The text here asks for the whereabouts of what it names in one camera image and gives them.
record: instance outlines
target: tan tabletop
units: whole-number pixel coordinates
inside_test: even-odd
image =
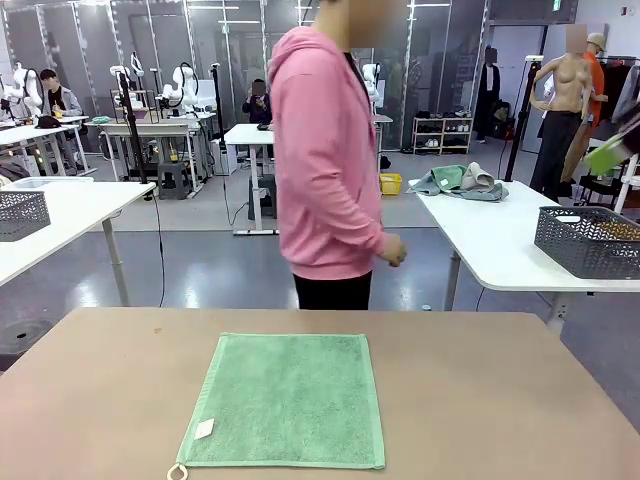
[[[0,478],[164,479],[221,332],[365,333],[387,468],[190,479],[640,478],[640,437],[537,317],[169,309],[76,311],[0,377]]]

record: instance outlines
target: hand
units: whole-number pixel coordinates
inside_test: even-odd
[[[549,102],[541,102],[539,100],[535,102],[531,102],[531,106],[538,110],[542,110],[543,112],[548,112],[551,110],[551,104]]]
[[[389,262],[392,267],[399,267],[407,257],[407,247],[398,235],[387,235],[380,258]]]

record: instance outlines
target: hoodie hood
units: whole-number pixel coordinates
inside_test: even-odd
[[[304,49],[320,49],[338,57],[343,55],[336,44],[323,33],[311,27],[296,27],[289,30],[273,47],[272,58],[269,61],[269,83],[273,84],[278,70],[292,53]]]

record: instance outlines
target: black pants on mannequin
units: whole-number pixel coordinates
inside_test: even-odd
[[[544,120],[542,146],[530,187],[554,202],[558,201],[564,159],[581,123],[580,113],[573,112],[549,112]]]
[[[491,133],[491,126],[493,125],[493,108],[498,101],[498,97],[493,92],[485,92],[478,99],[478,107],[476,108],[476,130],[478,131],[478,137],[476,140],[483,141],[487,135]]]
[[[368,310],[371,273],[346,280],[309,280],[294,275],[301,310]]]

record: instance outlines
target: seated person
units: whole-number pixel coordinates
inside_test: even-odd
[[[267,85],[259,78],[253,81],[242,111],[249,114],[250,123],[271,123],[271,98],[267,93]]]
[[[43,115],[55,116],[58,113],[63,117],[76,117],[83,114],[78,98],[71,90],[60,85],[56,72],[45,68],[40,72],[40,80],[42,86],[47,90],[47,98],[44,99],[42,105]],[[56,139],[67,165],[75,165],[76,169],[83,169],[82,164],[77,161],[78,149],[74,142],[74,133],[67,132],[64,135],[66,141],[62,139],[62,134],[56,135]]]

